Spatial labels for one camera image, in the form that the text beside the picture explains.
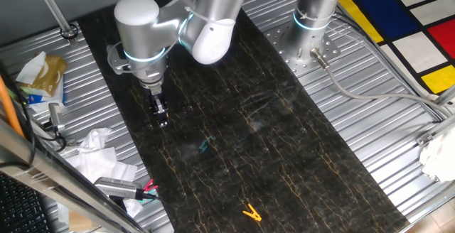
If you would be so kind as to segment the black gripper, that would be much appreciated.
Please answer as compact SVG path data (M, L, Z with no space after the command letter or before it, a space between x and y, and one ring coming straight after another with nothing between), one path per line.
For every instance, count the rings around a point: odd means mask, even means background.
M149 101L149 108L155 118L159 120L161 128L168 125L168 111L164 95L162 93L153 94L151 90L146 91Z

